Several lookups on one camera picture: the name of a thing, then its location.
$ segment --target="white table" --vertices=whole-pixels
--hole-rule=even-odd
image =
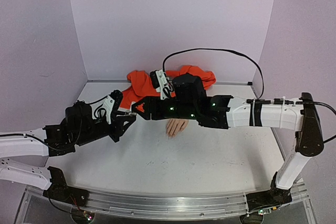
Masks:
[[[91,102],[129,83],[89,82],[79,100]],[[250,86],[214,85],[208,95],[253,98]],[[63,170],[67,183],[129,194],[191,195],[265,190],[283,159],[271,129],[208,129],[190,121],[176,138],[165,135],[166,120],[137,116],[119,143],[109,137],[47,166]]]

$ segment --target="red fabric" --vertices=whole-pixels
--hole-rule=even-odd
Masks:
[[[216,82],[216,77],[214,73],[212,73],[211,71],[203,71],[201,68],[196,66],[183,66],[180,71],[166,71],[166,74],[172,78],[185,73],[190,73],[193,76],[199,76],[202,79],[205,89],[210,88],[211,85]],[[131,81],[131,86],[122,92],[123,99],[120,107],[129,109],[132,102],[138,102],[145,96],[160,96],[160,93],[158,93],[153,88],[152,80],[145,71],[135,70],[133,72],[130,72],[127,75],[127,79]]]

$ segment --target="crumpled towel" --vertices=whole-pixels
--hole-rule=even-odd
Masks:
[[[189,73],[199,76],[202,79],[204,89],[208,89],[216,82],[216,77],[211,71],[204,71],[197,66],[183,66],[180,71],[167,70],[167,76],[174,78],[182,74]],[[132,102],[138,102],[146,96],[159,97],[152,85],[150,76],[145,71],[133,71],[127,75],[127,80],[131,81],[131,86],[122,92],[123,99],[120,107],[129,109]]]

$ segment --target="orange cloth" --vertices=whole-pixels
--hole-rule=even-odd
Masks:
[[[189,73],[193,76],[199,76],[202,79],[204,89],[208,89],[216,82],[216,77],[211,71],[206,72],[196,66],[183,66],[180,71],[166,71],[169,77],[176,77]],[[132,102],[138,102],[145,96],[159,97],[158,93],[152,85],[152,80],[145,71],[133,71],[127,75],[127,80],[131,81],[131,86],[124,90],[123,99],[120,107],[129,109]]]

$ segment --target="human hand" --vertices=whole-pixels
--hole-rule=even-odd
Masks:
[[[166,126],[166,135],[175,137],[178,132],[184,131],[187,127],[189,120],[185,119],[169,119]]]

